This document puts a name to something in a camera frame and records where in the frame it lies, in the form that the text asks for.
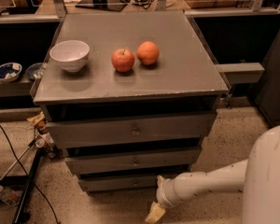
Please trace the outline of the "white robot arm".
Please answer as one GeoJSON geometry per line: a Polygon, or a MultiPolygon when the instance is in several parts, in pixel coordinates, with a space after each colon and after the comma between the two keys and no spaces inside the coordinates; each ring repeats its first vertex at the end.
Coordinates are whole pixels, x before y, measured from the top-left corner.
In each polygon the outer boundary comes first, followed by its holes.
{"type": "Polygon", "coordinates": [[[242,224],[280,224],[280,126],[262,134],[246,160],[208,173],[159,176],[146,223],[156,224],[167,209],[204,194],[237,191],[244,194],[242,224]]]}

